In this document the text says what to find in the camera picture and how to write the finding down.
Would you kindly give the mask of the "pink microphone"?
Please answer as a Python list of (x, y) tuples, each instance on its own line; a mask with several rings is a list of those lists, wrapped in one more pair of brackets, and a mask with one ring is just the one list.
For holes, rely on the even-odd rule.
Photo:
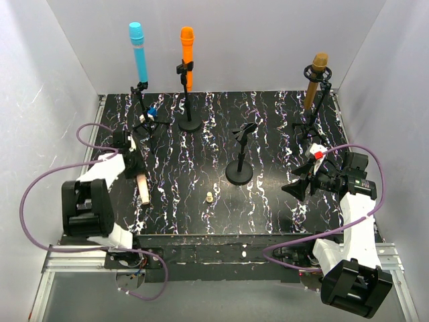
[(149, 190), (147, 185), (147, 178), (145, 174), (138, 174), (136, 176), (136, 183), (139, 191), (139, 196), (142, 205), (148, 205), (150, 203)]

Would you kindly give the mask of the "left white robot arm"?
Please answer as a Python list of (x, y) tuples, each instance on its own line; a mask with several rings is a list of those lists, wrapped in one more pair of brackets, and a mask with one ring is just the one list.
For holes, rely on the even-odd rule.
[(120, 174), (136, 180), (141, 203), (149, 204), (145, 161), (130, 131), (114, 131), (118, 154), (98, 157), (85, 174), (62, 185), (62, 223), (67, 236), (83, 237), (110, 249), (133, 247), (133, 234), (115, 223), (109, 189)]

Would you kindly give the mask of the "blue microphone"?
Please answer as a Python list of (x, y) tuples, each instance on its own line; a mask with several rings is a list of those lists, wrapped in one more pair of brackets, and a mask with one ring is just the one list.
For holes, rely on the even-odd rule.
[(143, 28), (139, 22), (134, 21), (129, 24), (129, 37), (131, 45), (133, 46), (139, 81), (141, 83), (147, 83), (148, 77), (144, 50), (144, 34)]

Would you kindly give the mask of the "orange microphone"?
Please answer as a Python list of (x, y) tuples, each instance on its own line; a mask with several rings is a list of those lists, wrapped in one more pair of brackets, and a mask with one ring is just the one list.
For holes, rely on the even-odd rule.
[[(189, 26), (184, 26), (180, 32), (180, 40), (182, 43), (182, 59), (185, 64), (193, 61), (193, 43), (194, 30)], [(192, 71), (187, 71), (187, 91), (192, 90)]]

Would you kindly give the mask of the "round-base mic stand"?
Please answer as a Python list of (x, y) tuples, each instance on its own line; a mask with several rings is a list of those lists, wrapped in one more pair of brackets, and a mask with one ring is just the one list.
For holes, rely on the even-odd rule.
[(182, 60), (182, 63), (177, 65), (176, 74), (180, 75), (180, 82), (184, 89), (184, 108), (185, 108), (185, 116), (182, 119), (178, 120), (178, 127), (181, 131), (185, 131), (186, 133), (193, 133), (198, 131), (202, 126), (202, 120), (199, 117), (192, 117), (191, 111), (191, 101), (188, 96), (188, 72), (192, 72), (194, 66), (194, 62), (190, 61), (189, 63), (185, 63)]
[(241, 149), (236, 160), (231, 161), (225, 170), (227, 180), (236, 186), (245, 185), (250, 182), (253, 177), (252, 165), (245, 161), (245, 148), (247, 146), (247, 136), (257, 129), (257, 124), (254, 122), (246, 123), (238, 129), (233, 129), (234, 138), (239, 143)]

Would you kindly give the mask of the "tripod clip stand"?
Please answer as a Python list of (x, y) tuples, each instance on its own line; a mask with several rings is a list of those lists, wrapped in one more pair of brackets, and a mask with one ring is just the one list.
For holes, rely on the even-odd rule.
[(148, 133), (149, 150), (152, 154), (155, 151), (154, 144), (154, 133), (160, 125), (170, 127), (171, 121), (158, 121), (155, 116), (149, 114), (149, 109), (145, 107), (143, 103), (143, 91), (148, 88), (148, 82), (139, 81), (136, 87), (131, 87), (131, 94), (136, 96), (140, 106), (141, 115), (139, 116), (140, 124), (133, 127), (134, 132), (138, 132), (138, 129), (143, 129)]

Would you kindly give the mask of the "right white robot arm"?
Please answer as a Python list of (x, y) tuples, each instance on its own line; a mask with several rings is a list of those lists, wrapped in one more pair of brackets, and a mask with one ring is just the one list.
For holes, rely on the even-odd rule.
[(322, 271), (321, 301), (349, 313), (372, 318), (390, 292), (393, 280), (384, 272), (377, 255), (373, 212), (377, 188), (367, 180), (368, 157), (346, 152), (340, 171), (322, 169), (321, 151), (310, 153), (308, 162), (295, 169), (299, 178), (282, 190), (299, 201), (306, 191), (334, 193), (343, 214), (343, 244), (318, 237), (312, 249)]

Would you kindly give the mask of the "gold microphone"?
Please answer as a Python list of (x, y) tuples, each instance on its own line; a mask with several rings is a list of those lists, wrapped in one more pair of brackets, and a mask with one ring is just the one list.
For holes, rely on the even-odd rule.
[(310, 68), (305, 69), (304, 76), (309, 80), (304, 100), (304, 109), (306, 111), (309, 111), (312, 107), (318, 84), (322, 80), (327, 65), (328, 54), (326, 52), (319, 52), (314, 57)]

